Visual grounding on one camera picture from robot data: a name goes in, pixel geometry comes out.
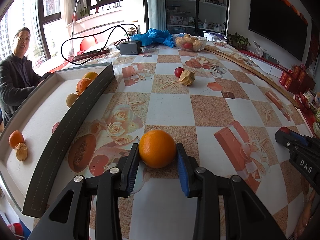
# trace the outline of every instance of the blue plastic bag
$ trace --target blue plastic bag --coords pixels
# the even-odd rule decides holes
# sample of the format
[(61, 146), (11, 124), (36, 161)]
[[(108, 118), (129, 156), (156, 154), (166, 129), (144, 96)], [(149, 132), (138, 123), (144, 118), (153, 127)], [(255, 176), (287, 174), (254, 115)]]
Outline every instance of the blue plastic bag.
[(169, 31), (149, 29), (145, 34), (135, 34), (131, 36), (132, 41), (141, 41), (143, 46), (148, 46), (154, 42), (164, 44), (173, 48), (173, 39)]

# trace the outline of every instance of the power adapter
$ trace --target power adapter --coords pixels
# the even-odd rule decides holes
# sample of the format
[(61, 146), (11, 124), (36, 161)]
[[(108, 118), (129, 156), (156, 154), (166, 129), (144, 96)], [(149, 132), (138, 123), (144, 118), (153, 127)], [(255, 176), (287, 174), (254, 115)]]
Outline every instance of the power adapter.
[(142, 52), (141, 41), (124, 41), (119, 44), (119, 50), (121, 55), (138, 55)]

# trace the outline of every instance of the red chair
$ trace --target red chair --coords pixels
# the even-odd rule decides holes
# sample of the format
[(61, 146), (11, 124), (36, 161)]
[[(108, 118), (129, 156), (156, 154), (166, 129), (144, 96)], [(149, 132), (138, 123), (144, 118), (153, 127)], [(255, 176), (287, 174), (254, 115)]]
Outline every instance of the red chair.
[(87, 50), (98, 43), (96, 37), (91, 36), (84, 38), (80, 43), (80, 50)]

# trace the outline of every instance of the window sill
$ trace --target window sill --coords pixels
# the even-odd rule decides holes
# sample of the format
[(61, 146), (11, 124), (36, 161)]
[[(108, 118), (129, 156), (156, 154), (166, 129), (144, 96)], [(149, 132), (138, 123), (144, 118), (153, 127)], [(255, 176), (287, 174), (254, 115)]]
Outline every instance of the window sill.
[[(90, 20), (90, 19), (93, 19), (95, 17), (98, 17), (98, 16), (101, 16), (101, 15), (104, 15), (104, 14), (108, 14), (108, 13), (112, 13), (112, 12), (117, 12), (117, 11), (122, 11), (124, 9), (123, 6), (121, 7), (118, 7), (118, 8), (111, 8), (110, 10), (105, 10), (105, 11), (102, 11), (102, 12), (99, 12), (99, 13), (95, 13), (95, 14), (92, 14), (92, 15), (88, 15), (86, 17), (83, 17), (77, 21), (75, 21), (75, 24), (78, 24), (78, 23), (82, 23), (84, 21), (87, 21), (87, 20)], [(69, 23), (67, 25), (67, 28), (69, 27), (72, 27), (72, 23)]]

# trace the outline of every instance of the bowl of fruit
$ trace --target bowl of fruit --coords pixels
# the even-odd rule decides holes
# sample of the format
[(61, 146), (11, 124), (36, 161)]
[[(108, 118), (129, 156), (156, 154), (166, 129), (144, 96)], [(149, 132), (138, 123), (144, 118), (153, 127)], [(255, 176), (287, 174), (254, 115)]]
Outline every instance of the bowl of fruit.
[(186, 33), (172, 34), (174, 44), (186, 51), (201, 51), (207, 44), (206, 37), (191, 36)]

